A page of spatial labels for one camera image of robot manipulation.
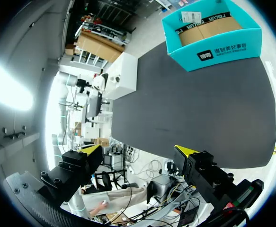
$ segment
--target cardboard box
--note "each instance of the cardboard box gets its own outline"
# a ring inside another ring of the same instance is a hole
[[[120,46],[120,45],[118,45],[118,44],[110,41],[109,39],[101,37],[101,36],[99,36],[97,34],[94,34],[94,33],[91,33],[91,32],[84,32],[84,31],[81,31],[81,34],[84,34],[84,35],[89,36],[89,37],[91,37],[93,39],[99,40],[102,43],[107,44],[107,45],[113,47],[114,49],[116,49],[116,50],[118,50],[120,52],[123,52],[125,50],[124,47],[122,47],[122,46]]]
[[[113,63],[121,54],[120,51],[113,47],[84,34],[79,36],[77,43],[80,49],[95,54],[111,63]]]
[[[73,55],[75,50],[75,45],[73,44],[67,44],[65,47],[65,53],[67,55]]]
[[[120,224],[122,226],[125,226],[128,223],[132,224],[124,213],[121,215],[117,215],[117,212],[110,213],[106,214],[106,217],[111,221],[111,224]]]
[[[106,138],[97,138],[91,140],[94,144],[99,144],[102,147],[109,147],[109,139]]]
[[[179,35],[182,46],[192,44],[201,39],[222,34],[225,32],[242,29],[240,24],[233,17],[217,19],[203,25],[193,27]]]
[[[81,136],[81,129],[76,129],[75,136]]]
[[[184,23],[181,12],[201,12],[200,23]],[[186,71],[259,57],[260,26],[231,0],[203,0],[162,20],[168,55]]]
[[[81,129],[82,128],[82,123],[81,122],[75,122],[76,129]]]

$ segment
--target white wall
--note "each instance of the white wall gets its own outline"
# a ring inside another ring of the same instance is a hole
[[[60,59],[59,71],[70,73],[86,81],[92,81],[94,74],[95,73],[99,74],[101,72],[101,69],[97,67],[71,61],[71,59],[72,59],[72,56],[65,54]]]
[[[16,172],[23,174],[25,171],[28,171],[39,179],[40,172],[37,168],[37,160],[33,161],[33,158],[36,158],[33,153],[34,150],[34,143],[31,143],[3,162],[2,169],[5,176],[7,177]]]

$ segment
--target wire bundle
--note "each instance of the wire bundle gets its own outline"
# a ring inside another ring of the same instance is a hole
[[[128,147],[126,152],[124,153],[124,158],[125,161],[129,163],[135,163],[140,157],[140,150],[133,148],[133,147]]]
[[[155,172],[159,172],[162,169],[162,164],[160,161],[158,161],[157,159],[152,160],[151,162],[147,163],[145,166],[143,166],[143,168],[141,169],[141,171],[135,175],[139,175],[141,173],[146,173],[146,175],[148,176],[148,178],[153,178],[155,176]]]

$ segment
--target desk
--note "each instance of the desk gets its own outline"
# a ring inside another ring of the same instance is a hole
[[[260,58],[186,72],[162,43],[138,60],[137,90],[114,101],[112,137],[172,158],[174,145],[207,150],[219,167],[268,163],[275,100]]]

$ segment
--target person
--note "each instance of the person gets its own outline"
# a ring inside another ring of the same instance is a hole
[[[104,201],[99,203],[99,205],[94,210],[89,212],[91,218],[94,217],[96,214],[98,214],[101,210],[104,210],[108,206],[108,203],[103,204],[103,202]]]

